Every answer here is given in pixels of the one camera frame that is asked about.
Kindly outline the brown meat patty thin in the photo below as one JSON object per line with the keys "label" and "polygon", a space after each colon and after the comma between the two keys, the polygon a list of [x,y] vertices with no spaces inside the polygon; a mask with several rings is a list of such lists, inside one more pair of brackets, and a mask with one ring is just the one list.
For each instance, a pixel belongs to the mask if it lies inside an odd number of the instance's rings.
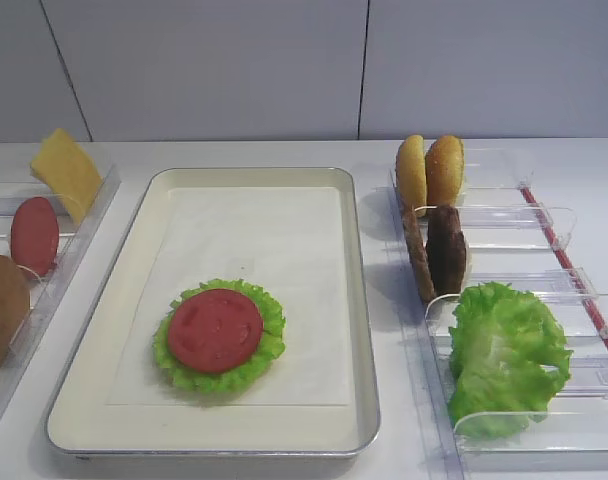
{"label": "brown meat patty thin", "polygon": [[413,209],[407,208],[404,210],[402,223],[419,296],[425,304],[428,304],[436,297],[436,292],[430,274],[423,237]]}

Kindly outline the green lettuce leaf on tray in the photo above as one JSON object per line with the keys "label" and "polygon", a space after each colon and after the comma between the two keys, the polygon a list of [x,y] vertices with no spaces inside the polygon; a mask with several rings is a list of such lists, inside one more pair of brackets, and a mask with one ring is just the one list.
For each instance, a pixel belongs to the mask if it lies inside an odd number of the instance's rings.
{"label": "green lettuce leaf on tray", "polygon": [[[171,318],[181,303],[190,297],[211,289],[231,289],[251,299],[263,318],[263,332],[256,351],[242,365],[220,374],[199,373],[181,364],[171,353],[167,334]],[[283,330],[286,324],[282,305],[263,287],[242,279],[212,279],[194,289],[180,293],[171,302],[171,310],[161,321],[152,340],[152,351],[157,367],[177,388],[203,394],[231,394],[248,388],[285,350]]]}

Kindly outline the red tomato slice on tray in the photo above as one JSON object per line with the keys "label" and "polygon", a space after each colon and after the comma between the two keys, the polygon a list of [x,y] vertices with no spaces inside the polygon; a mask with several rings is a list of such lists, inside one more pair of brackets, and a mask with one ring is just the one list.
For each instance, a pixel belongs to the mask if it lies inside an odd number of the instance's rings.
{"label": "red tomato slice on tray", "polygon": [[220,374],[245,363],[256,351],[263,318],[247,296],[211,289],[183,301],[173,314],[167,344],[183,365]]}

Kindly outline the dark brown meat patty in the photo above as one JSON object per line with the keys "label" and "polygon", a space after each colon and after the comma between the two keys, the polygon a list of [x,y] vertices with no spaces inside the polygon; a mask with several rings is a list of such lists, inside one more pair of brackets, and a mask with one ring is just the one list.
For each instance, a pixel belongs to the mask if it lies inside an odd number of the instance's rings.
{"label": "dark brown meat patty", "polygon": [[467,251],[456,208],[439,205],[430,212],[426,253],[436,294],[458,294],[467,267]]}

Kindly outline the large green lettuce leaf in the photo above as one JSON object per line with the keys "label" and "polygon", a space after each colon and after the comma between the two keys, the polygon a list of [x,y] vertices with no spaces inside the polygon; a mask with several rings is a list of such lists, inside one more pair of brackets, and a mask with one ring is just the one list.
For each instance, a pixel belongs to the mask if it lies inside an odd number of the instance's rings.
{"label": "large green lettuce leaf", "polygon": [[531,292],[489,282],[463,290],[454,314],[448,413],[455,432],[496,439],[542,421],[570,379],[572,355],[548,306]]}

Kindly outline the yellow cheese slice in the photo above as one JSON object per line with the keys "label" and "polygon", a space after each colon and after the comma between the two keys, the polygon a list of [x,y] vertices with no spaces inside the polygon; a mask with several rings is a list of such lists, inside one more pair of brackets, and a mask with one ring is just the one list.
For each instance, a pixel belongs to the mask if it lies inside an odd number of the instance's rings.
{"label": "yellow cheese slice", "polygon": [[58,196],[73,223],[79,226],[102,184],[93,159],[67,131],[57,128],[42,141],[30,168]]}

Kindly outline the red tomato slice in rack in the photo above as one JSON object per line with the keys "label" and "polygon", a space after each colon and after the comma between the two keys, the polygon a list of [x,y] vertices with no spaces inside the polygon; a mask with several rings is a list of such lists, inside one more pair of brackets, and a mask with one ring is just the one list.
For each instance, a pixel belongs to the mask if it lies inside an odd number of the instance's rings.
{"label": "red tomato slice in rack", "polygon": [[14,262],[38,276],[54,266],[59,246],[59,225],[45,197],[25,200],[16,210],[10,231],[10,253]]}

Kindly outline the white paper liner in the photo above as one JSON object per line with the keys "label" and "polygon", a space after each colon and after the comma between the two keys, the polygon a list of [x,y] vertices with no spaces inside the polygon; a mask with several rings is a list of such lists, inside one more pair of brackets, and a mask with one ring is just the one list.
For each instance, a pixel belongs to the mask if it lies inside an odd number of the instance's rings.
{"label": "white paper liner", "polygon": [[109,400],[180,405],[199,400],[156,365],[152,338],[181,292],[243,279],[283,307],[284,353],[237,405],[344,405],[349,345],[345,248],[331,187],[175,188],[164,237],[139,299]]}

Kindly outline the golden bun half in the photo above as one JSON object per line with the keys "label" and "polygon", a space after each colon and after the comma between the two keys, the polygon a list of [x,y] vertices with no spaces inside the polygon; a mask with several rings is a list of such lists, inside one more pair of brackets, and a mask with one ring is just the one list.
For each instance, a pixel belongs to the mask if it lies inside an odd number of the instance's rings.
{"label": "golden bun half", "polygon": [[454,205],[464,174],[464,147],[453,135],[439,137],[425,155],[427,204]]}
{"label": "golden bun half", "polygon": [[426,213],[427,180],[424,139],[421,135],[407,137],[396,155],[397,189],[404,206],[421,218]]}

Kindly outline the golden bun half right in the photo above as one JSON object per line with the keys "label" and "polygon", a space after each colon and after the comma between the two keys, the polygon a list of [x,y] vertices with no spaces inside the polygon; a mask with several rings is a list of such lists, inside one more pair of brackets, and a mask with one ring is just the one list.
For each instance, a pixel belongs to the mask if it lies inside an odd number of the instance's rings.
{"label": "golden bun half right", "polygon": [[464,147],[453,135],[439,137],[425,155],[427,204],[454,205],[464,174]]}

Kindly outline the clear acrylic right rack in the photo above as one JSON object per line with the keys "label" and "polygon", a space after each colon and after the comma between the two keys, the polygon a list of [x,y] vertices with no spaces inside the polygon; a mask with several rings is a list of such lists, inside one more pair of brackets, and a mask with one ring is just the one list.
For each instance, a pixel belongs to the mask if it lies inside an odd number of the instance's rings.
{"label": "clear acrylic right rack", "polygon": [[608,470],[608,293],[598,291],[567,253],[576,224],[568,207],[541,203],[532,171],[511,151],[473,148],[455,202],[467,249],[463,288],[506,285],[537,297],[561,326],[570,351],[565,385],[540,411],[476,407],[453,420],[447,404],[457,381],[451,332],[460,294],[422,300],[407,252],[404,203],[388,180],[398,268],[397,315],[418,426],[432,479],[543,478],[553,470]]}

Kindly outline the clear acrylic rack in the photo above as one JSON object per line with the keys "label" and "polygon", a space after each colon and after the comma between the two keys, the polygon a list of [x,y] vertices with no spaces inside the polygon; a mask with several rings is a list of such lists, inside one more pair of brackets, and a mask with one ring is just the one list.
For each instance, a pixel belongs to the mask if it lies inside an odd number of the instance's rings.
{"label": "clear acrylic rack", "polygon": [[463,288],[506,285],[537,297],[561,326],[570,351],[565,385],[540,411],[476,407],[453,420],[447,404],[457,381],[451,332],[460,294],[422,300],[407,252],[404,203],[388,180],[398,268],[397,315],[418,426],[432,479],[543,478],[553,470],[608,470],[608,293],[598,291],[567,253],[576,224],[568,207],[541,203],[532,171],[511,151],[473,148],[455,202],[467,249]]}
{"label": "clear acrylic rack", "polygon": [[80,225],[75,225],[62,201],[30,172],[29,163],[39,145],[0,143],[0,255],[10,254],[15,211],[32,197],[48,199],[60,230],[55,266],[46,276],[28,283],[28,316],[12,337],[9,353],[0,367],[0,420],[121,183],[105,146],[83,142],[81,148],[94,160],[101,183],[89,213]]}

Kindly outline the cream metal tray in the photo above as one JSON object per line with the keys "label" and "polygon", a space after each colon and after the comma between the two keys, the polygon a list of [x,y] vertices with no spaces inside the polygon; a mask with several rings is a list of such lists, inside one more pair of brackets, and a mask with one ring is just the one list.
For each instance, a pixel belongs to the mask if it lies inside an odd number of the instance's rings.
{"label": "cream metal tray", "polygon": [[[139,299],[164,237],[175,188],[331,187],[341,202],[348,297],[348,402],[237,405],[199,395],[180,405],[109,397]],[[68,363],[46,420],[58,451],[79,457],[351,457],[376,438],[380,409],[362,272],[354,182],[332,167],[176,168],[152,177]]]}

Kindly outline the brown bun in left rack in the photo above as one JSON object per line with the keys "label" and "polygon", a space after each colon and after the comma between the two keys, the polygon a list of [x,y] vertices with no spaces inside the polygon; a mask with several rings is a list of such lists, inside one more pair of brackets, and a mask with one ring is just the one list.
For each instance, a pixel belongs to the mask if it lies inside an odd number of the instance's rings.
{"label": "brown bun in left rack", "polygon": [[11,340],[30,308],[30,290],[22,270],[0,255],[0,366]]}

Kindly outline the clear acrylic left rack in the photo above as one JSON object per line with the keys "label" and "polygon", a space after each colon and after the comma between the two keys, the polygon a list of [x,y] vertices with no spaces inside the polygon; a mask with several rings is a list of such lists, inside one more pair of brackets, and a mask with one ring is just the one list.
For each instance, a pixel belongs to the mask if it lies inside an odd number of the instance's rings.
{"label": "clear acrylic left rack", "polygon": [[81,148],[94,160],[101,183],[89,213],[80,225],[75,225],[62,201],[30,172],[29,163],[39,145],[0,143],[0,255],[10,254],[15,211],[32,197],[48,199],[60,230],[55,266],[46,276],[28,283],[28,316],[12,337],[9,353],[0,367],[0,420],[121,183],[105,146],[83,142]]}

